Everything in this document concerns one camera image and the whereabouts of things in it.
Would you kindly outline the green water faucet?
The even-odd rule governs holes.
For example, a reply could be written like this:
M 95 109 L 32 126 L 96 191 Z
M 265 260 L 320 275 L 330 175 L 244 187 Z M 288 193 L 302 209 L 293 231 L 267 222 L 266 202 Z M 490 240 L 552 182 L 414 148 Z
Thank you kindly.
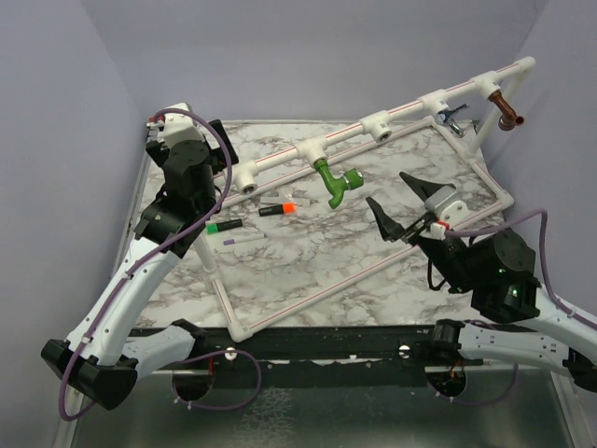
M 327 160 L 324 159 L 317 161 L 313 168 L 322 177 L 326 189 L 331 195 L 328 204 L 332 210 L 341 205 L 347 190 L 359 189 L 364 185 L 362 174 L 355 168 L 345 172 L 341 177 L 334 177 L 331 174 Z

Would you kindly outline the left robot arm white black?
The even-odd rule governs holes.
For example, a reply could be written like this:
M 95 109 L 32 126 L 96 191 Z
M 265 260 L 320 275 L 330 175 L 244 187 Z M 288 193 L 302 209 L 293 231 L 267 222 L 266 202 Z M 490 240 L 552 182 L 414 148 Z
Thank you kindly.
M 141 339 L 132 327 L 165 276 L 182 260 L 219 211 L 225 189 L 214 176 L 238 161 L 218 119 L 208 124 L 210 147 L 192 118 L 163 116 L 161 140 L 146 143 L 164 182 L 142 212 L 123 261 L 85 318 L 64 339 L 50 339 L 41 357 L 72 387 L 106 410 L 117 408 L 138 380 L 170 364 L 192 369 L 205 360 L 201 331 L 184 319 Z

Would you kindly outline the white pvc pipe frame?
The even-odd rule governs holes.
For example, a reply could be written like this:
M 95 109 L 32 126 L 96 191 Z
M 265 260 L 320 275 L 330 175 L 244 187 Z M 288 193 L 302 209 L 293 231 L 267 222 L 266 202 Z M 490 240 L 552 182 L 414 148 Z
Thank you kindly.
M 341 130 L 245 157 L 234 172 L 236 185 L 260 175 L 266 181 L 252 193 L 230 195 L 225 211 L 245 220 L 244 236 L 266 233 L 268 238 L 236 245 L 207 238 L 219 276 L 201 281 L 193 323 L 230 327 L 247 337 L 272 326 L 407 325 L 424 323 L 439 311 L 467 315 L 464 295 L 441 301 L 426 289 L 418 248 L 381 238 L 366 198 L 377 200 L 394 219 L 412 221 L 424 208 L 399 175 L 408 172 L 455 185 L 469 209 L 461 228 L 499 222 L 514 200 L 491 177 L 480 152 L 498 113 L 479 128 L 466 125 L 463 138 L 436 124 L 435 115 L 468 93 L 488 98 L 501 90 L 509 100 L 534 67 L 535 60 L 526 57 Z M 355 168 L 364 179 L 361 188 L 344 193 L 335 210 L 313 168 L 321 159 L 334 177 Z M 280 189 L 294 190 L 311 204 L 260 217 L 258 209 L 267 206 L 259 203 L 260 196 Z

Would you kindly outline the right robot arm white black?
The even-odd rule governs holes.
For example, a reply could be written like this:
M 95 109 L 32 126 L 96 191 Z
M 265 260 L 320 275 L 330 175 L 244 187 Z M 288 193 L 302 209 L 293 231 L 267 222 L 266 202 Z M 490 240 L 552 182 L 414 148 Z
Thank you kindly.
M 452 184 L 406 173 L 402 180 L 423 201 L 425 212 L 408 227 L 389 217 L 373 198 L 367 204 L 385 242 L 419 248 L 451 294 L 470 293 L 471 306 L 486 324 L 441 319 L 429 342 L 413 355 L 440 365 L 495 359 L 543 368 L 596 389 L 596 318 L 560 299 L 547 277 L 543 250 L 534 251 L 507 222 L 481 230 L 458 231 L 468 215 Z

